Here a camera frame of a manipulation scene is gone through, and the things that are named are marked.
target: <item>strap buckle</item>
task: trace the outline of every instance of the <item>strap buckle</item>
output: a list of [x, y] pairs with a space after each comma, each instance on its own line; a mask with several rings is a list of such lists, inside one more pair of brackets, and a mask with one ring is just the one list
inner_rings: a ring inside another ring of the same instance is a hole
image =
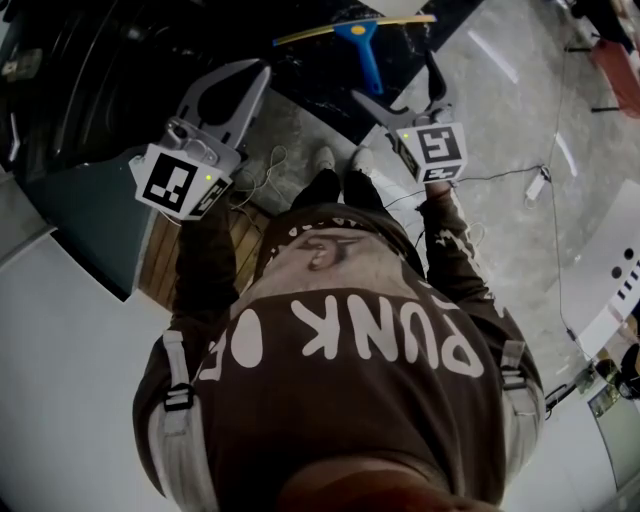
[[196, 391], [190, 384], [176, 384], [165, 394], [164, 410], [171, 412], [191, 409], [193, 407], [193, 397], [195, 394]]

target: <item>wooden panel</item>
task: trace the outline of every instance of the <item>wooden panel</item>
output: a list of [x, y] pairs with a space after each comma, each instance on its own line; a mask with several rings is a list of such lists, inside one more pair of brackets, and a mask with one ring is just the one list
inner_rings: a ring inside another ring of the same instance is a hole
[[[262, 233], [269, 219], [251, 205], [242, 212], [229, 212], [229, 229], [236, 251], [236, 288], [241, 292], [251, 281], [258, 260]], [[140, 275], [140, 289], [171, 310], [175, 298], [176, 261], [180, 252], [179, 226], [164, 216], [156, 218]]]
[[238, 247], [238, 249], [236, 250], [237, 275], [235, 287], [239, 293], [242, 293], [244, 291], [249, 281], [251, 281], [251, 279], [253, 278], [253, 274], [256, 270], [256, 263], [258, 262], [258, 253], [260, 252], [260, 246], [262, 245], [262, 235], [269, 225], [269, 219], [267, 219], [260, 213], [256, 216], [254, 222], [260, 231], [258, 231], [256, 227], [251, 226], [250, 231], [247, 233], [247, 236], [245, 236], [246, 239], [249, 239], [253, 242], [251, 250], [247, 254], [246, 258], [244, 257], [244, 254], [239, 254], [244, 240], [240, 244], [240, 247]]
[[160, 284], [160, 290], [156, 302], [167, 309], [171, 309], [171, 303], [169, 297], [171, 296], [171, 290], [176, 285], [176, 262], [178, 261], [178, 254], [180, 254], [180, 244], [178, 241], [173, 245], [171, 256], [169, 257], [169, 263], [167, 264], [167, 270], [162, 276], [162, 283]]
[[156, 258], [158, 257], [158, 251], [160, 250], [160, 244], [164, 238], [164, 234], [167, 231], [169, 221], [158, 213], [155, 224], [153, 225], [153, 231], [149, 237], [149, 245], [147, 245], [147, 252], [144, 255], [144, 262], [142, 264], [142, 270], [140, 271], [139, 288], [143, 292], [149, 290], [151, 285], [151, 276], [153, 275], [153, 267], [156, 264]]
[[173, 246], [178, 243], [178, 233], [180, 227], [175, 224], [169, 223], [167, 231], [164, 235], [164, 239], [160, 244], [158, 250], [158, 257], [156, 258], [156, 264], [153, 267], [153, 275], [151, 276], [151, 285], [149, 286], [149, 297], [158, 302], [158, 292], [160, 291], [160, 285], [162, 284], [162, 277], [164, 276], [169, 266], [169, 260], [171, 259], [171, 252]]

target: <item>white wall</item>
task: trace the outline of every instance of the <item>white wall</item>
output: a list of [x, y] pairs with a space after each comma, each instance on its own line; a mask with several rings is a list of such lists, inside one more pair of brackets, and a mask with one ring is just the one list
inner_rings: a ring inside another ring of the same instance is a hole
[[18, 184], [0, 173], [0, 261], [45, 226]]
[[140, 292], [119, 302], [51, 238], [0, 273], [0, 496], [13, 512], [175, 510], [131, 424], [168, 321]]
[[602, 385], [560, 403], [546, 422], [529, 464], [512, 482], [507, 512], [591, 512], [616, 494], [613, 469], [588, 401]]

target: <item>chair leg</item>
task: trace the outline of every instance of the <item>chair leg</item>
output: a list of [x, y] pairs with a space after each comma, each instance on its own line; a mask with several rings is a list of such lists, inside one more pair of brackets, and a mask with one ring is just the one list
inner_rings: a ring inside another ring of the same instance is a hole
[[594, 114], [598, 114], [600, 112], [620, 112], [620, 107], [592, 108], [591, 112], [594, 113]]

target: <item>yellow blade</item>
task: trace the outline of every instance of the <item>yellow blade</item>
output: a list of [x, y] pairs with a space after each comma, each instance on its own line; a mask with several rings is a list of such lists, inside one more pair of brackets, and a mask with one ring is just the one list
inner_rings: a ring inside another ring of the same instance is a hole
[[378, 25], [404, 25], [406, 23], [435, 23], [437, 20], [432, 14], [423, 14], [421, 16], [408, 16], [406, 18], [365, 18], [356, 21], [345, 21], [344, 23], [325, 25], [324, 27], [303, 30], [302, 32], [297, 32], [290, 36], [279, 37], [278, 39], [273, 40], [273, 46], [280, 46], [282, 44], [293, 43], [294, 41], [300, 41], [301, 39], [307, 39], [309, 37], [329, 34], [330, 32], [333, 32], [333, 27], [338, 25], [350, 25], [352, 23], [357, 23], [358, 21], [377, 21]]

